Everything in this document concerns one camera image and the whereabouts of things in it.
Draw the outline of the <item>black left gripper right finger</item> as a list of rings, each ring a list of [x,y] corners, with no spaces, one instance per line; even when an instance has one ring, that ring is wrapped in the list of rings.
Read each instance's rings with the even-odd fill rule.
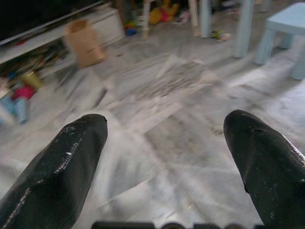
[[[234,110],[224,137],[267,229],[305,229],[305,156],[255,115]]]

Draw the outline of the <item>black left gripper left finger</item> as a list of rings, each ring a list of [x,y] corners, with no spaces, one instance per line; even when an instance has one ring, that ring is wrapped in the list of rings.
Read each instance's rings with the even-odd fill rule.
[[[0,229],[72,229],[106,140],[100,114],[65,125],[0,200]]]

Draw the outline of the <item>yellow plastic cup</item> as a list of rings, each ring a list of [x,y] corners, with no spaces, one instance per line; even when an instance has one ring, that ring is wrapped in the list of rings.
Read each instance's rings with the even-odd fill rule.
[[[25,84],[31,86],[35,90],[43,87],[39,75],[35,71],[26,72],[22,74],[20,78]]]

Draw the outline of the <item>brown paper bag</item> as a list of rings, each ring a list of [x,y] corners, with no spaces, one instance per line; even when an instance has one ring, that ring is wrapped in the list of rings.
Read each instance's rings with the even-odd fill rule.
[[[82,68],[98,64],[107,57],[94,27],[87,19],[69,22],[64,38],[75,53],[77,62]]]

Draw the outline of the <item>green pink small toy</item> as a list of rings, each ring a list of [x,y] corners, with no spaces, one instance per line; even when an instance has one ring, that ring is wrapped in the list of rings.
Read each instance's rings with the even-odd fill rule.
[[[231,34],[223,31],[212,31],[211,38],[219,42],[225,42],[231,38]]]

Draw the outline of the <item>light blue kids table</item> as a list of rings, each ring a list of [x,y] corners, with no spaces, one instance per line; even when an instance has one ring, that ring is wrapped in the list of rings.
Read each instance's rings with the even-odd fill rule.
[[[241,4],[239,23],[235,39],[235,58],[243,58],[247,54],[250,40],[254,0],[243,0]],[[208,38],[211,35],[211,5],[210,0],[200,0],[200,35]]]

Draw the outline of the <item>light blue stool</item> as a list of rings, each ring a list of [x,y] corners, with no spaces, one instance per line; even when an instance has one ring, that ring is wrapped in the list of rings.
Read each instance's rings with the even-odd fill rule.
[[[279,43],[282,49],[290,49],[296,36],[305,36],[305,2],[295,3],[266,20],[254,63],[264,65],[268,62],[277,32],[283,33]]]

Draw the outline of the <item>white low shelf unit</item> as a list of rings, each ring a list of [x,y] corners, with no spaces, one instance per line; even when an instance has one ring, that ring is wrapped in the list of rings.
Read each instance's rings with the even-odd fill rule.
[[[95,7],[92,13],[82,17],[89,21],[93,26],[97,39],[101,47],[107,47],[124,37],[124,30],[119,13],[105,3],[100,7]],[[63,59],[55,62],[53,66],[42,67],[39,74],[42,78],[47,77],[61,69],[73,66],[77,63],[75,53],[71,46],[65,41],[64,34],[68,26],[68,22],[56,26],[51,30],[36,34],[25,41],[20,46],[4,45],[0,47],[0,66],[12,63],[19,57],[25,57],[27,54],[41,47],[46,47],[54,42],[61,41],[68,54]]]

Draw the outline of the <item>green blue small toy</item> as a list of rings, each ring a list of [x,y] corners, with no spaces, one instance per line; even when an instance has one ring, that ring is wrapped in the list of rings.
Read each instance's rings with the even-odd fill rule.
[[[124,25],[126,36],[133,36],[137,34],[137,24],[135,21],[129,21]]]

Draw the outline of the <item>cream wooden chair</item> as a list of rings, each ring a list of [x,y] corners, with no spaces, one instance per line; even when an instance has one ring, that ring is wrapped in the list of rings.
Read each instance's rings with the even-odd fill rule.
[[[142,27],[142,38],[144,40],[148,39],[149,35],[149,14],[150,14],[150,4],[157,0],[143,0],[143,19],[144,24]],[[188,0],[189,11],[191,14],[191,23],[193,27],[194,37],[200,36],[199,22],[198,22],[198,4],[197,0]]]

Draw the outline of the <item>yellow plush toy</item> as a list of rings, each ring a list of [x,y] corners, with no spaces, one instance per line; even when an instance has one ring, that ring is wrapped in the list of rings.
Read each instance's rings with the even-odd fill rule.
[[[160,22],[172,21],[179,10],[178,0],[162,0],[161,6],[150,10],[149,23],[156,25]]]

